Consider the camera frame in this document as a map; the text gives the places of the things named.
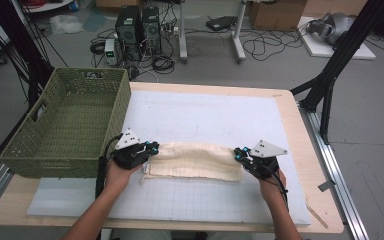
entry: green plastic basket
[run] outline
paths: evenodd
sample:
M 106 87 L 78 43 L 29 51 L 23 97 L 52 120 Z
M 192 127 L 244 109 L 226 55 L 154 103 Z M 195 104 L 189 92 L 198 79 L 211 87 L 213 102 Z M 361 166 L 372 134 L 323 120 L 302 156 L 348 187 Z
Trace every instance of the green plastic basket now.
M 99 156 L 121 132 L 130 95 L 125 70 L 55 69 L 0 161 L 23 177 L 96 177 Z

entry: beige fabric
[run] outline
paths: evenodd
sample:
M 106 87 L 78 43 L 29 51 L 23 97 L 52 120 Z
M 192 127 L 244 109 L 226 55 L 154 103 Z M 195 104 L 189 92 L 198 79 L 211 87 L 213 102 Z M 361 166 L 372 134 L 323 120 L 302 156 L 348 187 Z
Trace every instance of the beige fabric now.
M 233 149 L 206 143 L 160 144 L 158 155 L 149 161 L 145 178 L 201 177 L 225 181 L 242 179 L 241 164 Z

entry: wooden table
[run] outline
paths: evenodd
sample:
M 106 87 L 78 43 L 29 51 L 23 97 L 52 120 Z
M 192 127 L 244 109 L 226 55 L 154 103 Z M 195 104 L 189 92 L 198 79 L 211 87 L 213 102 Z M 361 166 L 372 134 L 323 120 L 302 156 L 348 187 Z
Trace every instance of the wooden table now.
M 318 186 L 326 181 L 310 137 L 304 126 L 292 94 L 287 90 L 235 88 L 199 85 L 155 83 L 130 83 L 132 91 L 169 91 L 201 94 L 223 94 L 273 98 L 278 106 L 288 144 L 304 191 L 312 224 L 298 227 L 300 232 L 340 233 L 343 223 L 328 190 L 321 192 Z M 0 199 L 0 225 L 12 226 L 71 226 L 77 218 L 37 217 L 27 215 L 27 209 L 39 179 L 14 175 Z M 232 224 L 217 222 L 174 222 L 108 219 L 105 228 L 170 229 L 192 231 L 251 231 L 273 232 L 273 228 L 256 224 Z

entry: floor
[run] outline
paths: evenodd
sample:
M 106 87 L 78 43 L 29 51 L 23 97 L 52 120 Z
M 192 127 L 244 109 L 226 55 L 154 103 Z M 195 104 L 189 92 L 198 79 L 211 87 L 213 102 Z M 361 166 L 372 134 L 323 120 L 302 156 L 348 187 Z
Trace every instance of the floor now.
M 100 17 L 88 9 L 76 13 L 60 9 L 47 14 L 40 17 L 74 14 L 82 23 Z M 115 23 L 99 19 L 100 25 L 89 31 L 48 37 L 70 67 L 91 67 L 90 40 L 97 33 L 113 28 Z M 186 23 L 204 29 L 204 22 L 198 19 Z M 329 60 L 310 57 L 301 46 L 287 48 L 263 62 L 247 54 L 247 60 L 238 64 L 228 35 L 191 34 L 187 35 L 187 40 L 190 56 L 187 64 L 179 61 L 177 45 L 173 41 L 175 70 L 168 75 L 157 75 L 158 82 L 292 89 L 317 76 Z M 384 48 L 384 42 L 376 44 Z M 329 139 L 369 238 L 384 239 L 384 50 L 369 42 L 366 45 L 376 55 L 376 60 L 352 60 L 339 76 L 333 95 Z M 52 65 L 62 67 L 62 61 L 49 46 L 47 49 Z M 145 73 L 136 81 L 155 82 L 157 79 Z M 296 100 L 304 97 L 305 93 L 299 94 Z M 0 65 L 0 143 L 26 109 L 12 65 Z M 56 239 L 66 230 L 0 226 L 0 239 L 8 236 L 11 239 Z M 254 235 L 254 239 L 273 238 L 272 235 Z M 303 238 L 351 239 L 351 235 L 345 230 L 335 235 L 303 234 Z

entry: computer tower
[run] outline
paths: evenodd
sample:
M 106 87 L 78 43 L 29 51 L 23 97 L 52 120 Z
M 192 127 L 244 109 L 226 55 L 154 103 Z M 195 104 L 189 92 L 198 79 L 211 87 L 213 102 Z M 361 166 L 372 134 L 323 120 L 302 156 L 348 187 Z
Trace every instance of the computer tower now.
M 124 60 L 142 59 L 143 25 L 139 6 L 122 6 L 115 23 Z
M 158 7 L 146 7 L 142 14 L 145 39 L 154 55 L 162 53 L 159 13 Z

